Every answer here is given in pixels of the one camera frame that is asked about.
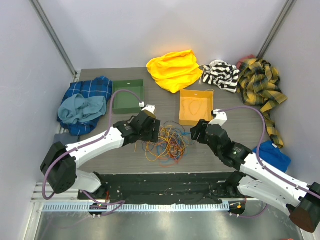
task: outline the red cloth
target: red cloth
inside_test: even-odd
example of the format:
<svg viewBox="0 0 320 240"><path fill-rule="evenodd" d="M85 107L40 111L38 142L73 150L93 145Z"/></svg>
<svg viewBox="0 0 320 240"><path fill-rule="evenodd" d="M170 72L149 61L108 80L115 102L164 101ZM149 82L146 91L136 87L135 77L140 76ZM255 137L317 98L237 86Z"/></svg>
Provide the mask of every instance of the red cloth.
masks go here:
<svg viewBox="0 0 320 240"><path fill-rule="evenodd" d="M239 69L240 66L241 66L241 64L244 62L244 60L246 60L246 59L255 59L255 58L256 58L256 56L253 55L253 54L241 58L241 59L238 61L238 63L236 64L236 68Z"/></svg>

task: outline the orange bin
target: orange bin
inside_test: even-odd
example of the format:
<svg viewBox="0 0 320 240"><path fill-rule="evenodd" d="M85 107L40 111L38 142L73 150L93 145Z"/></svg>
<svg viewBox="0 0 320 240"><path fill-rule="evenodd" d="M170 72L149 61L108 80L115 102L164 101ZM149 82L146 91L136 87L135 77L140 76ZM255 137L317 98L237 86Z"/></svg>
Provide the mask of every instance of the orange bin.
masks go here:
<svg viewBox="0 0 320 240"><path fill-rule="evenodd" d="M214 119L214 93L212 91L180 91L179 124L195 126L200 119L211 121Z"/></svg>

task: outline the teal cloth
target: teal cloth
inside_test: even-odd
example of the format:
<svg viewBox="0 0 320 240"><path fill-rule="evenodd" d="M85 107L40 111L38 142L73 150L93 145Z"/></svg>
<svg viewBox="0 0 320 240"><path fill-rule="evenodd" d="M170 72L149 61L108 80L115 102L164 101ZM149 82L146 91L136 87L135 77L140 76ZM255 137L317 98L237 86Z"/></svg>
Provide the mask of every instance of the teal cloth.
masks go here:
<svg viewBox="0 0 320 240"><path fill-rule="evenodd" d="M64 124L76 124L92 121L105 115L106 111L104 96L84 98L81 94L75 94L61 104L58 116Z"/></svg>

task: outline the yellow cloth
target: yellow cloth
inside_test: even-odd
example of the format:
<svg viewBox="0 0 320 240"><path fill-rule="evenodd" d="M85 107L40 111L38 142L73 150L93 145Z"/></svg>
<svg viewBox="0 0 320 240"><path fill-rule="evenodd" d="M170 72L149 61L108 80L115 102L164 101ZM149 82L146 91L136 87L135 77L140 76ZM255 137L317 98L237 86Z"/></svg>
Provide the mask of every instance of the yellow cloth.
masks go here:
<svg viewBox="0 0 320 240"><path fill-rule="evenodd" d="M156 84L173 94L194 84L202 74L192 50L170 52L150 60L146 67Z"/></svg>

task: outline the wall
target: wall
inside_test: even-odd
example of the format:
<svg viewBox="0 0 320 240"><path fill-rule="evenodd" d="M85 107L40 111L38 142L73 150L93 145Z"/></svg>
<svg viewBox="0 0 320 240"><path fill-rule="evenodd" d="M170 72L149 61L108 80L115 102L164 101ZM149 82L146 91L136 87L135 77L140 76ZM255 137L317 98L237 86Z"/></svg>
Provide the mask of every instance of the wall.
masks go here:
<svg viewBox="0 0 320 240"><path fill-rule="evenodd" d="M29 1L1 4L0 33L0 238L17 240L73 78Z"/></svg>
<svg viewBox="0 0 320 240"><path fill-rule="evenodd" d="M41 0L76 69L145 67L193 49L198 63L257 54L285 0Z"/></svg>
<svg viewBox="0 0 320 240"><path fill-rule="evenodd" d="M265 56L278 68L288 96L273 116L292 159L289 170L310 184L320 183L319 9L318 0L297 1ZM320 239L320 226L317 233Z"/></svg>

